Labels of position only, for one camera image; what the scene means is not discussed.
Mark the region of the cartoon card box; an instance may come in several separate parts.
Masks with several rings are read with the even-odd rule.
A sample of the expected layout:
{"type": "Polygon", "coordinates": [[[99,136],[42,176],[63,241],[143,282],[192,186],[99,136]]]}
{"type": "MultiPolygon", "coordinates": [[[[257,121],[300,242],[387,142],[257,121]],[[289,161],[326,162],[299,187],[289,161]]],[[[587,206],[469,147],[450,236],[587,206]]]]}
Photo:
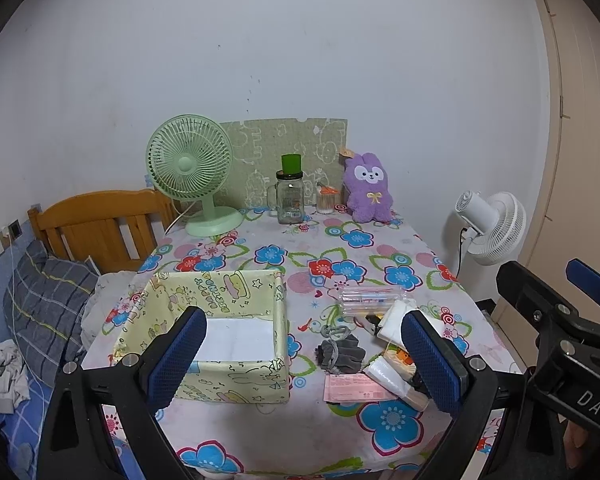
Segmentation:
{"type": "Polygon", "coordinates": [[[381,322],[384,316],[382,314],[366,314],[358,319],[358,322],[367,333],[377,335],[381,329],[381,322]]]}

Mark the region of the small orange-lid jar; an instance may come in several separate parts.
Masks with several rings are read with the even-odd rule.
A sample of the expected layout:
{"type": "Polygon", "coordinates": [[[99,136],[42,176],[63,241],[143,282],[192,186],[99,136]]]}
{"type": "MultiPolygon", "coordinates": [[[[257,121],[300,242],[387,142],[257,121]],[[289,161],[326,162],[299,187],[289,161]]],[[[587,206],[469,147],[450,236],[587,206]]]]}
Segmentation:
{"type": "Polygon", "coordinates": [[[338,191],[328,185],[319,185],[316,194],[316,211],[319,214],[331,214],[335,210],[338,191]]]}

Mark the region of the clear plastic pen case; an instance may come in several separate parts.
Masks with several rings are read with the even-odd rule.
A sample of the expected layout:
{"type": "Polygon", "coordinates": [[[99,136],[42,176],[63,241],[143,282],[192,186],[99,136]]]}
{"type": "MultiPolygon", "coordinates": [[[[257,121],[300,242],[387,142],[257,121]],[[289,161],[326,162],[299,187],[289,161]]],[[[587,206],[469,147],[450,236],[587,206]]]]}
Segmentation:
{"type": "Polygon", "coordinates": [[[337,295],[337,304],[344,316],[383,315],[407,293],[400,287],[347,287],[337,295]]]}

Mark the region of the grey gloves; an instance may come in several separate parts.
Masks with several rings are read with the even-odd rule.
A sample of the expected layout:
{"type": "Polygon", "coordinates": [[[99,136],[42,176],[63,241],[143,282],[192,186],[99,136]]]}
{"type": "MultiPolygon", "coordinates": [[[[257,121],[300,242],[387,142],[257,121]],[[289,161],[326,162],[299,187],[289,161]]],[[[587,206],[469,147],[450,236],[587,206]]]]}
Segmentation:
{"type": "Polygon", "coordinates": [[[324,339],[315,349],[317,366],[328,374],[358,374],[362,368],[366,351],[358,338],[350,334],[344,339],[324,339]]]}

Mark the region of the purple plush bunny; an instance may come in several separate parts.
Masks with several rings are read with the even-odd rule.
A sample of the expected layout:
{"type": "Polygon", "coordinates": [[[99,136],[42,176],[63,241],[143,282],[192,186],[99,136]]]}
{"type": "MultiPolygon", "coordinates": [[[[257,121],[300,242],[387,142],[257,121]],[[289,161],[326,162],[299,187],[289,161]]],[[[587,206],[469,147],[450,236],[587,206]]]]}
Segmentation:
{"type": "Polygon", "coordinates": [[[347,207],[358,223],[391,220],[393,198],[388,174],[374,153],[355,154],[344,161],[343,185],[347,207]]]}

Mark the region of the orange print tissue pack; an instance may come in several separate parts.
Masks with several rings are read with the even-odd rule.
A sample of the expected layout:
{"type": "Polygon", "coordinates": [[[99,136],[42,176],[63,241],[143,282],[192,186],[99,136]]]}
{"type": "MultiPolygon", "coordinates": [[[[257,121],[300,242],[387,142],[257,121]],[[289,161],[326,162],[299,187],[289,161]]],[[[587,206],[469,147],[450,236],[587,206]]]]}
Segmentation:
{"type": "Polygon", "coordinates": [[[385,351],[382,352],[382,357],[406,382],[411,380],[415,375],[416,365],[413,359],[400,347],[390,344],[390,346],[385,348],[385,351]]]}

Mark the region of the green patterned board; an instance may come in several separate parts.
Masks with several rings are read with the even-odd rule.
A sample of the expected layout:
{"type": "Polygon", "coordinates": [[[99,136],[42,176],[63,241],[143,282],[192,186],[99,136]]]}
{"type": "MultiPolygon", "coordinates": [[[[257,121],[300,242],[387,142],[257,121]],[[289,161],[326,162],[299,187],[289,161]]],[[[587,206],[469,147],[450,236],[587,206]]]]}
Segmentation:
{"type": "Polygon", "coordinates": [[[253,119],[224,122],[230,138],[233,162],[230,174],[214,201],[235,208],[268,204],[268,187],[276,182],[282,157],[301,156],[304,202],[316,202],[317,187],[342,187],[340,150],[347,145],[348,122],[341,118],[253,119]]]}

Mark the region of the crumpled white cloth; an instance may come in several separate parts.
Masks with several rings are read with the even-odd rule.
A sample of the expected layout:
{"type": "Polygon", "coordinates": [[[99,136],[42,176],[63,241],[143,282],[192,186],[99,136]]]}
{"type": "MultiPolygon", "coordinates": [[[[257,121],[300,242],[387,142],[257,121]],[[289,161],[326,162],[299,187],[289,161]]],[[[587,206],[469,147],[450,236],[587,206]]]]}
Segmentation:
{"type": "Polygon", "coordinates": [[[30,400],[26,363],[12,339],[0,342],[0,414],[12,415],[30,400]]]}

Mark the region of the white tissue pack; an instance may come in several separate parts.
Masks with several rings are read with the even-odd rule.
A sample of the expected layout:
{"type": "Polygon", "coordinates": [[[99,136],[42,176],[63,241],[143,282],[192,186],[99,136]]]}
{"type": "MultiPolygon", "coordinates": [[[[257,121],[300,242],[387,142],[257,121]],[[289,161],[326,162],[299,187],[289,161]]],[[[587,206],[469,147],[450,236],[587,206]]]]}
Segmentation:
{"type": "Polygon", "coordinates": [[[363,373],[418,412],[428,408],[429,398],[417,391],[382,357],[378,356],[363,368],[363,373]]]}

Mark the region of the green desk fan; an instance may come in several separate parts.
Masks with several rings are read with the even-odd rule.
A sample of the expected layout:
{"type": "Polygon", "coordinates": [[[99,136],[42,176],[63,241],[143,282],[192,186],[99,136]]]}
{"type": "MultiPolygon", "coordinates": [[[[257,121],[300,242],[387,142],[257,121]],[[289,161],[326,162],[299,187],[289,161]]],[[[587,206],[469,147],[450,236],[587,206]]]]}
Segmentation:
{"type": "Polygon", "coordinates": [[[149,138],[146,168],[155,188],[171,200],[201,210],[184,214],[192,237],[212,237],[237,229],[242,214],[214,202],[233,162],[226,131],[212,119],[193,114],[168,119],[149,138]]]}

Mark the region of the pink paper packet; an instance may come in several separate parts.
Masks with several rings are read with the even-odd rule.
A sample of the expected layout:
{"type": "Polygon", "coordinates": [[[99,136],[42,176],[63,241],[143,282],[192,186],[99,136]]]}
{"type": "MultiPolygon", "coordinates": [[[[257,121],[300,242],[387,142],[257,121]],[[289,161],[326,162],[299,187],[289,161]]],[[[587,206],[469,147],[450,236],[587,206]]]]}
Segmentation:
{"type": "Polygon", "coordinates": [[[395,398],[393,393],[364,374],[325,376],[323,399],[328,403],[365,403],[395,398]]]}

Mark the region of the grey plaid pillow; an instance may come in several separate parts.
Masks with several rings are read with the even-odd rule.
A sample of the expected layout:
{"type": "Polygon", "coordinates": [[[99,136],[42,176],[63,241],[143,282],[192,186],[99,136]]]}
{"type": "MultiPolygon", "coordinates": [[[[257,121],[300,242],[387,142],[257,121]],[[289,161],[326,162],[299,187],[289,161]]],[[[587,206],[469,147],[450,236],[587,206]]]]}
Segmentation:
{"type": "Polygon", "coordinates": [[[81,322],[97,279],[91,261],[57,258],[40,240],[28,245],[12,272],[5,322],[28,369],[48,388],[66,363],[84,357],[81,322]]]}

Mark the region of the green cup on jar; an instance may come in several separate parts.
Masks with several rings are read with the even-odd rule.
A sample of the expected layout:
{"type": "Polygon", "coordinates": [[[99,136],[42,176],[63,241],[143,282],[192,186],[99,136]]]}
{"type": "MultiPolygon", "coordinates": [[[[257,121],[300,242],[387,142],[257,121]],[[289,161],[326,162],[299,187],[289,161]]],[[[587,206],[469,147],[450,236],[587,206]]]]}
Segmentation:
{"type": "Polygon", "coordinates": [[[283,174],[302,173],[302,161],[300,154],[283,154],[283,156],[280,158],[280,161],[282,162],[283,174]]]}

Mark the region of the white cloth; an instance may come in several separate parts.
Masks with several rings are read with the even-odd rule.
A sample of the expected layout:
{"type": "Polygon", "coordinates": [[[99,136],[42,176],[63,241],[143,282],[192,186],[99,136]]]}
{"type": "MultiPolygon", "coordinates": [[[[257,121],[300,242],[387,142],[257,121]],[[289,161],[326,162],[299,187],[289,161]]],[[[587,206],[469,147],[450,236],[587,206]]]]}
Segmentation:
{"type": "Polygon", "coordinates": [[[0,414],[12,415],[30,400],[26,363],[12,339],[0,342],[0,414]]]}
{"type": "Polygon", "coordinates": [[[384,314],[378,324],[377,337],[388,344],[393,344],[404,350],[404,343],[401,335],[402,320],[408,312],[417,309],[416,301],[413,298],[405,300],[396,300],[392,307],[384,314]]]}

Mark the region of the floral tablecloth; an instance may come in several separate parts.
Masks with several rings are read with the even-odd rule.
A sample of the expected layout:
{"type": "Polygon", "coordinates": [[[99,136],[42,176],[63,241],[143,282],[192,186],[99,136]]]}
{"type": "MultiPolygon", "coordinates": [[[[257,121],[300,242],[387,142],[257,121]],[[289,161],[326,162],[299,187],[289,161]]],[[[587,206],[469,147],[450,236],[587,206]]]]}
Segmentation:
{"type": "Polygon", "coordinates": [[[336,212],[282,226],[259,209],[221,236],[196,238],[178,229],[162,240],[105,316],[85,365],[114,364],[130,350],[131,336],[147,346],[186,301],[208,304],[212,320],[229,307],[245,307],[267,270],[286,287],[283,356],[269,363],[238,342],[239,360],[214,379],[202,364],[218,357],[202,348],[178,397],[157,415],[178,457],[202,474],[414,477],[442,438],[448,415],[398,399],[324,400],[325,373],[315,355],[324,340],[356,340],[368,360],[387,349],[370,324],[342,313],[338,297],[355,286],[403,289],[460,352],[482,356],[494,370],[516,370],[474,300],[401,217],[361,224],[336,212]]]}

